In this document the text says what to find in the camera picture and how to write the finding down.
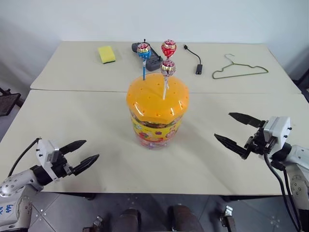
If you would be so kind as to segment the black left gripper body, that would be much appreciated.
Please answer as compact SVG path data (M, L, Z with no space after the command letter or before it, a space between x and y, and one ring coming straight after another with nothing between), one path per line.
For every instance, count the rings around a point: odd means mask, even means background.
M52 162L52 170L57 178L64 178L72 174L72 167L68 164L67 159L63 155L58 155L55 162Z

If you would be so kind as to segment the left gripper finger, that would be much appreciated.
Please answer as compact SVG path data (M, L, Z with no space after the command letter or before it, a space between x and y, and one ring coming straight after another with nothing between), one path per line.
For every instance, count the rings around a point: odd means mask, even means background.
M85 143L86 143L86 140L74 141L74 142L67 144L67 145L63 146L62 148L60 148L59 152L61 154L67 154L67 153L73 152L73 151L79 149Z
M79 165L77 165L76 167L73 168L72 173L75 176L79 175L83 171L90 168L97 161L98 158L99 158L99 154L93 155L93 156L90 156L90 157L84 159L83 161L81 161L81 163Z

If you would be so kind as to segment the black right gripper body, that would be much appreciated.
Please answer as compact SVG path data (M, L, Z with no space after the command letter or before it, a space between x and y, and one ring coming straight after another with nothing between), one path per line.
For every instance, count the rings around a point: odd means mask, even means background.
M276 144L276 138L267 133L264 135L264 127L260 127L254 136L250 136L246 142L244 148L246 149L244 159L247 159L251 152L258 155L269 155L274 145Z

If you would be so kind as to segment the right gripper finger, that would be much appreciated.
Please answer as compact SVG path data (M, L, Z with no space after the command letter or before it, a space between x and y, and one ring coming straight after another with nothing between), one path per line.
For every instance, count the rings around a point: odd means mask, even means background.
M214 134L214 137L226 148L229 150L233 151L234 153L237 153L243 160L246 160L247 157L249 156L249 151L239 145L235 141L232 141L231 139Z
M263 127L263 125L265 124L264 120L259 120L247 114L242 114L242 113L228 113L228 114L231 117L233 117L236 121L244 125L253 126L255 128Z

